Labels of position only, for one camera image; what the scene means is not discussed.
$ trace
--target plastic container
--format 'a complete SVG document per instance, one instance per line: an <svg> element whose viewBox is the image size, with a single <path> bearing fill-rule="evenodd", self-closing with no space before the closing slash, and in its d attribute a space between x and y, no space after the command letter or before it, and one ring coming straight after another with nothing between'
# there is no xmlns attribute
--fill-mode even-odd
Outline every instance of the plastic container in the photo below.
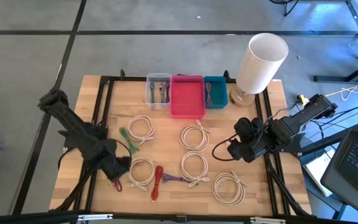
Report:
<svg viewBox="0 0 358 224"><path fill-rule="evenodd" d="M204 77L205 83L211 84L211 91L209 93L212 104L207 103L208 94L205 91L205 107L207 109L222 109L227 105L227 90L226 90L226 79L224 77Z"/></svg>
<svg viewBox="0 0 358 224"><path fill-rule="evenodd" d="M154 84L154 90L152 94L152 90L150 88L151 83ZM169 83L169 90L166 91L166 86ZM164 95L164 103L161 102L161 94L159 90L159 86L163 87L163 95ZM145 102L150 109L160 110L167 109L171 103L171 75L169 73L150 73L146 78L146 93L145 93Z"/></svg>
<svg viewBox="0 0 358 224"><path fill-rule="evenodd" d="M172 118L201 119L205 115L204 78L201 75L175 75L171 84Z"/></svg>

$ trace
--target pink bin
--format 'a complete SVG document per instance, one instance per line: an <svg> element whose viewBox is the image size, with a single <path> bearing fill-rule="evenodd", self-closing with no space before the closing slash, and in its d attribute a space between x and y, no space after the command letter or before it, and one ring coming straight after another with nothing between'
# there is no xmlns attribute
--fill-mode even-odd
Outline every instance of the pink bin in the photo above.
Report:
<svg viewBox="0 0 358 224"><path fill-rule="evenodd" d="M201 75L172 76L172 118L201 119L205 115L204 94L204 78Z"/></svg>

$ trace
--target clear plastic bin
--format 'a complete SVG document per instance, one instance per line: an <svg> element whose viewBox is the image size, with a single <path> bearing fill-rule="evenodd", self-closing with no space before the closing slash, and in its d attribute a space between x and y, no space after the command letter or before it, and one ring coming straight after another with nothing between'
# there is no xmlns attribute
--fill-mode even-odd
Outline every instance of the clear plastic bin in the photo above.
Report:
<svg viewBox="0 0 358 224"><path fill-rule="evenodd" d="M150 109L167 109L171 104L171 75L149 73L146 78L145 102Z"/></svg>

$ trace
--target white coiled cable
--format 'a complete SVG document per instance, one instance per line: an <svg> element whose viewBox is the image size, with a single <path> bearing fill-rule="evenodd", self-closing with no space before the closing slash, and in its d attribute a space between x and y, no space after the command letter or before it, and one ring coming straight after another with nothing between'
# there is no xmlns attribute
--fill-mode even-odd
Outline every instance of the white coiled cable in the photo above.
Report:
<svg viewBox="0 0 358 224"><path fill-rule="evenodd" d="M186 142L186 135L189 133L189 131L191 130L199 130L201 131L202 135L203 135L203 139L201 140L200 144L198 146L192 146L190 144L187 144ZM185 127L183 127L183 129L180 131L179 133L179 143L187 150L189 151L202 151L206 148L206 146L209 143L209 137L207 133L211 133L210 130L204 128L201 125L201 122L199 120L196 120L196 124L188 124Z"/></svg>
<svg viewBox="0 0 358 224"><path fill-rule="evenodd" d="M203 171L201 172L201 174L199 176L193 177L192 175L190 175L189 173L187 173L187 171L185 170L185 161L190 158L190 157L196 157L197 159L199 159L201 161L201 163L203 164ZM189 187L193 187L194 185L196 185L199 181L203 181L203 182L209 182L210 179L208 177L205 177L206 173L208 172L208 162L206 161L205 157L196 151L190 151L187 152L183 158L181 159L180 163L179 163L179 173L180 175L188 180L191 181L189 183Z"/></svg>
<svg viewBox="0 0 358 224"><path fill-rule="evenodd" d="M145 120L146 123L149 125L149 131L145 136L137 136L131 130L132 125L138 120ZM144 115L139 115L139 116L132 118L128 123L128 134L132 140L140 141L140 143L139 143L140 146L147 140L153 140L154 139L154 137L153 137L154 123L153 123L152 119L150 117L144 116Z"/></svg>
<svg viewBox="0 0 358 224"><path fill-rule="evenodd" d="M133 178L132 168L134 167L135 164L141 163L141 162L149 164L152 168L152 173L150 174L150 177L147 180L139 182ZM144 191L148 191L147 187L145 187L145 186L153 180L154 175L155 175L155 167L154 167L153 161L151 161L150 159L148 159L146 157L138 157L138 158L132 160L131 168L129 169L129 172L128 172L128 178L131 181L131 183L126 184L126 186L127 187L138 187Z"/></svg>
<svg viewBox="0 0 358 224"><path fill-rule="evenodd" d="M231 180L237 184L237 193L235 196L229 200L224 200L218 194L219 185L225 181ZM220 203L221 205L228 205L228 206L236 206L239 205L246 197L246 187L247 185L243 183L242 180L237 176L237 174L232 170L230 173L221 173L217 175L212 183L212 194L214 198Z"/></svg>

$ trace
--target floor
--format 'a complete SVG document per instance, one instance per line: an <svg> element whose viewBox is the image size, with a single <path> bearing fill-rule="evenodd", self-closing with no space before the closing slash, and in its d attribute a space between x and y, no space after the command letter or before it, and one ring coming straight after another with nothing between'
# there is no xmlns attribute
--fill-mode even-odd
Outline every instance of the floor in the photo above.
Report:
<svg viewBox="0 0 358 224"><path fill-rule="evenodd" d="M71 30L80 0L0 0L0 30ZM358 0L353 0L358 13ZM349 8L338 1L301 1L287 17L283 6L254 0L87 0L79 30L292 30L358 31ZM78 35L64 73L61 89L74 107L83 75L128 76L151 72L222 75L233 78L251 36L244 35ZM275 78L283 80L288 105L296 95L327 94L346 85L314 83L313 75L346 76L358 69L358 38L352 35L283 36L290 53ZM0 35L0 215L8 214L30 149L40 126L38 99L55 83L68 35ZM339 111L358 105L358 95L347 101L330 98ZM343 122L350 126L358 116ZM24 212L44 212L62 153L62 129L51 120L30 186ZM330 128L326 135L340 131ZM307 135L318 131L308 125ZM309 195L313 213L331 218L333 210ZM347 208L345 220L358 222L358 212Z"/></svg>

